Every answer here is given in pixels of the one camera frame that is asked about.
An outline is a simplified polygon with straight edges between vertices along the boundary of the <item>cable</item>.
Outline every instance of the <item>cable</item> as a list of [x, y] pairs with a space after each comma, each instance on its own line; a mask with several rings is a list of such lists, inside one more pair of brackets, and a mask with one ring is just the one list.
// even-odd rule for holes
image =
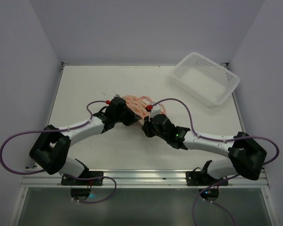
[[[158, 105], [158, 104], [160, 104], [160, 103], [162, 103], [162, 102], [164, 102], [164, 101], [167, 101], [167, 100], [174, 100], [174, 101], [177, 101], [177, 102], [181, 103], [181, 104], [185, 107], [185, 109], [186, 109], [187, 112], [188, 112], [189, 118], [190, 118], [191, 130], [192, 130], [192, 132], [197, 136], [198, 133], [196, 132], [196, 130], [195, 130], [194, 126], [193, 126], [193, 120], [192, 120], [191, 112], [190, 112], [188, 106], [187, 106], [184, 102], [182, 102], [181, 100], [176, 99], [176, 98], [166, 98], [166, 99], [162, 99], [162, 100], [160, 100], [160, 101], [154, 103], [152, 106]], [[216, 142], [224, 142], [224, 140], [221, 140], [221, 139], [214, 139], [214, 138], [205, 137], [205, 136], [202, 136], [202, 135], [200, 135], [199, 138], [202, 138], [202, 139], [205, 139], [205, 140], [210, 140], [210, 141], [216, 141]], [[269, 164], [269, 163], [271, 163], [272, 161], [274, 161], [274, 160], [279, 156], [279, 154], [280, 154], [279, 146], [278, 146], [274, 141], [272, 141], [271, 139], [266, 138], [266, 137], [259, 137], [259, 136], [238, 137], [238, 138], [228, 139], [228, 140], [226, 140], [225, 142], [231, 142], [231, 141], [237, 141], [237, 140], [245, 140], [245, 139], [261, 139], [261, 140], [268, 141], [268, 142], [270, 142], [272, 145], [275, 146], [276, 154], [274, 155], [273, 158], [271, 158], [270, 160], [266, 161], [266, 162], [264, 163], [264, 165]], [[223, 183], [223, 182], [226, 182], [226, 181], [228, 181], [228, 180], [230, 180], [230, 179], [236, 178], [237, 176], [239, 176], [239, 175], [235, 175], [235, 176], [229, 177], [229, 178], [227, 178], [227, 179], [225, 179], [225, 180], [222, 180], [222, 181], [219, 181], [219, 182], [217, 182], [217, 183], [215, 183], [215, 184], [213, 184], [213, 185], [210, 185], [210, 186], [208, 186], [207, 188], [203, 189], [203, 190], [197, 195], [197, 197], [196, 197], [196, 199], [195, 199], [195, 201], [194, 201], [194, 203], [193, 203], [193, 207], [192, 207], [192, 217], [193, 217], [193, 221], [194, 221], [195, 226], [198, 225], [197, 222], [196, 222], [196, 218], [195, 218], [195, 206], [196, 206], [196, 202], [197, 202], [197, 200], [199, 199], [200, 195], [201, 195], [203, 192], [209, 190], [211, 187], [213, 187], [213, 186], [218, 186], [218, 185], [220, 185], [220, 184]], [[220, 205], [220, 204], [218, 204], [218, 203], [214, 203], [214, 202], [213, 202], [213, 204], [215, 204], [216, 206], [219, 206], [220, 208], [224, 209], [224, 210], [230, 215], [231, 219], [233, 220], [233, 225], [234, 225], [234, 226], [236, 225], [236, 222], [235, 222], [235, 220], [234, 220], [232, 214], [231, 214], [225, 207], [223, 207], [222, 205]]]
[[[89, 110], [89, 106], [94, 104], [94, 103], [105, 103], [106, 101], [103, 101], [103, 100], [97, 100], [97, 101], [93, 101], [91, 103], [89, 103], [86, 108], [87, 108], [87, 111], [89, 112], [90, 114], [90, 120], [92, 119], [93, 117], [93, 114], [92, 112]], [[83, 124], [81, 125], [78, 125], [78, 126], [74, 126], [74, 127], [71, 127], [70, 130], [73, 130], [73, 129], [78, 129], [78, 128], [81, 128], [83, 126], [86, 126], [87, 124], [89, 123], [89, 121], [86, 121], [84, 122]], [[10, 141], [11, 139], [15, 138], [15, 137], [18, 137], [20, 135], [24, 135], [24, 134], [32, 134], [32, 133], [57, 133], [57, 132], [66, 132], [68, 131], [68, 129], [55, 129], [55, 130], [30, 130], [30, 131], [24, 131], [24, 132], [20, 132], [20, 133], [16, 133], [10, 137], [8, 137], [4, 142], [3, 144], [1, 145], [0, 147], [0, 163], [1, 165], [3, 166], [4, 169], [6, 169], [7, 171], [11, 172], [11, 173], [14, 173], [14, 174], [18, 174], [18, 175], [31, 175], [31, 174], [36, 174], [36, 173], [41, 173], [41, 172], [44, 172], [45, 170], [38, 170], [38, 171], [34, 171], [34, 172], [19, 172], [19, 171], [15, 171], [13, 169], [11, 169], [10, 167], [8, 167], [4, 160], [3, 160], [3, 157], [2, 157], [2, 153], [3, 153], [3, 149], [4, 149], [4, 146], [8, 143], [8, 141]]]
[[107, 178], [107, 179], [110, 179], [114, 182], [114, 189], [113, 191], [111, 192], [110, 195], [108, 195], [106, 198], [103, 198], [103, 199], [100, 199], [100, 200], [97, 200], [97, 201], [92, 201], [92, 202], [89, 202], [89, 201], [85, 201], [85, 200], [79, 200], [79, 199], [76, 199], [78, 200], [79, 202], [82, 202], [82, 203], [86, 203], [86, 204], [95, 204], [95, 203], [99, 203], [99, 202], [103, 202], [103, 201], [106, 201], [107, 199], [111, 198], [115, 191], [117, 190], [117, 182], [111, 178], [111, 177], [107, 177], [107, 176], [101, 176], [101, 177], [94, 177], [94, 178], [77, 178], [77, 177], [73, 177], [71, 175], [66, 175], [67, 177], [70, 177], [72, 179], [76, 179], [76, 180], [96, 180], [96, 179], [102, 179], [102, 178]]

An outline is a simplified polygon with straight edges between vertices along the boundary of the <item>white wall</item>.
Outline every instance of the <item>white wall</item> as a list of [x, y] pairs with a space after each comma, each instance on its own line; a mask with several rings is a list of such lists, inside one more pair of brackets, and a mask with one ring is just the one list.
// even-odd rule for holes
[[[43, 128], [60, 63], [27, 0], [0, 0], [0, 145], [11, 134]], [[24, 170], [35, 136], [16, 139], [4, 159]], [[8, 224], [22, 176], [0, 165], [0, 226]]]
[[281, 149], [266, 171], [283, 226], [283, 0], [265, 1], [230, 69], [241, 78], [237, 98], [246, 130], [270, 137]]
[[264, 0], [30, 0], [60, 61], [229, 62]]

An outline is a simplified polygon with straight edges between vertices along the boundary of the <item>orange bag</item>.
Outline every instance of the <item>orange bag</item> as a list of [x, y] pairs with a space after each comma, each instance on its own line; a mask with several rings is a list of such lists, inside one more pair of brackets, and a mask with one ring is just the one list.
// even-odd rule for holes
[[[143, 125], [144, 123], [144, 117], [150, 116], [150, 112], [147, 112], [146, 107], [148, 104], [152, 103], [150, 97], [136, 97], [132, 95], [123, 96], [122, 99], [124, 99], [127, 103], [127, 106], [130, 108], [131, 111], [133, 111], [135, 114], [140, 116], [142, 119], [138, 120], [138, 122]], [[159, 104], [161, 107], [161, 113], [165, 114], [165, 108], [162, 104]]]

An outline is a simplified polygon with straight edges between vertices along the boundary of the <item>plastic basket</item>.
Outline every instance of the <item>plastic basket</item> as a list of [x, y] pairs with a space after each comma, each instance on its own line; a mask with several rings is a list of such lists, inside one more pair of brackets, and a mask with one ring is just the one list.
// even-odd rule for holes
[[172, 76], [178, 86], [210, 107], [222, 104], [240, 82], [237, 75], [199, 53], [186, 56]]

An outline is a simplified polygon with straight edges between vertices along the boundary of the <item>white tabletop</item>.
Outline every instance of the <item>white tabletop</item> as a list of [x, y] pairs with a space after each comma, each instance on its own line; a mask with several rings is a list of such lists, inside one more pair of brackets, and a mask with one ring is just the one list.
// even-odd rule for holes
[[[149, 96], [154, 101], [174, 97], [185, 102], [196, 131], [216, 135], [236, 135], [241, 126], [230, 96], [224, 104], [209, 108], [181, 90], [169, 78], [173, 66], [65, 66], [53, 107], [50, 124], [62, 127], [89, 117], [86, 105], [94, 100], [120, 96]], [[190, 127], [188, 114], [178, 102], [163, 103], [166, 115], [177, 126]], [[95, 113], [104, 104], [94, 104]], [[147, 138], [136, 123], [117, 124], [112, 130], [89, 137], [69, 150], [90, 169], [182, 170], [203, 167], [222, 156], [198, 150], [173, 149], [158, 137]]]

